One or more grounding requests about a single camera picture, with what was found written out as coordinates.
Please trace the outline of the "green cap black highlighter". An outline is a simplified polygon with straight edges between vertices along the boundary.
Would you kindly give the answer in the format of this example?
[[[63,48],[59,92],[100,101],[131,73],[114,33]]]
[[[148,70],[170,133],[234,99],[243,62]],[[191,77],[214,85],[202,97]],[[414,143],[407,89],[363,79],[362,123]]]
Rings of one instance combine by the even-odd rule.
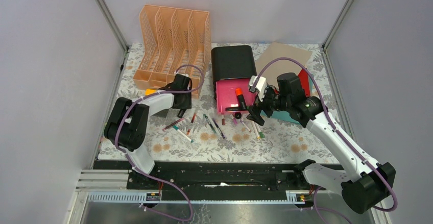
[[[225,108],[225,111],[226,111],[226,112],[237,112],[237,111],[242,111],[242,110],[243,110],[243,108],[240,107],[240,106],[237,106],[237,107],[227,107],[227,108]]]

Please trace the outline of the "orange cap black highlighter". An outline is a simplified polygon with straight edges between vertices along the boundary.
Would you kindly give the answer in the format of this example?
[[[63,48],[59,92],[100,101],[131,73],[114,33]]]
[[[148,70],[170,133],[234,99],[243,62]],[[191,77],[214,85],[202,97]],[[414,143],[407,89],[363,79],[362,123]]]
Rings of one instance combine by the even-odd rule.
[[[246,101],[245,101],[242,89],[241,88],[236,88],[235,89],[235,94],[236,94],[236,98],[238,100],[239,109],[243,110],[243,111],[247,110],[248,107],[247,107],[247,104],[246,104]]]

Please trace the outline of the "pink top drawer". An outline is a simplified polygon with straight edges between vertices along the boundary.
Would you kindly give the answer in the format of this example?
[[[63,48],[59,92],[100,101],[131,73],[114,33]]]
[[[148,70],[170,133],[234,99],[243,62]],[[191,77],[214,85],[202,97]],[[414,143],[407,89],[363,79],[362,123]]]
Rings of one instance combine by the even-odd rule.
[[[216,107],[220,114],[235,113],[226,112],[227,107],[237,107],[239,106],[238,100],[236,98],[235,89],[241,88],[247,107],[253,105],[255,100],[255,94],[249,92],[249,80],[250,79],[230,79],[230,80],[219,80],[216,82]]]

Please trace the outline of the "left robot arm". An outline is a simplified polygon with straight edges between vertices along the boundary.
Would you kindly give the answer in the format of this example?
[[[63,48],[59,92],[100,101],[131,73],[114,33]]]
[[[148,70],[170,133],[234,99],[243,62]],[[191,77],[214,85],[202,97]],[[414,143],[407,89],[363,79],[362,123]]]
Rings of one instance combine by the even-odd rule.
[[[153,170],[155,161],[143,145],[148,120],[168,109],[182,112],[191,108],[191,78],[176,74],[174,80],[156,92],[135,101],[119,97],[104,128],[104,137],[126,155],[132,169],[139,172],[139,182],[147,189],[158,184],[158,174]]]

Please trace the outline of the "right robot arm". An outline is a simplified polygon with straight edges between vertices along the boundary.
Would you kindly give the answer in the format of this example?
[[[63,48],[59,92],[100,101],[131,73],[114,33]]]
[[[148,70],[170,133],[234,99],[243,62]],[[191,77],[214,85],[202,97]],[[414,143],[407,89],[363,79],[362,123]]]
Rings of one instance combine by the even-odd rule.
[[[264,77],[252,76],[249,91],[255,94],[247,119],[263,126],[262,113],[271,117],[275,111],[287,112],[303,128],[313,133],[335,156],[344,173],[325,168],[314,160],[305,160],[294,169],[293,183],[299,189],[321,186],[342,196],[356,213],[363,214],[388,196],[395,196],[392,186],[396,170],[390,163],[379,163],[331,118],[326,106],[316,96],[307,96],[300,78],[290,72],[277,78],[278,88]]]

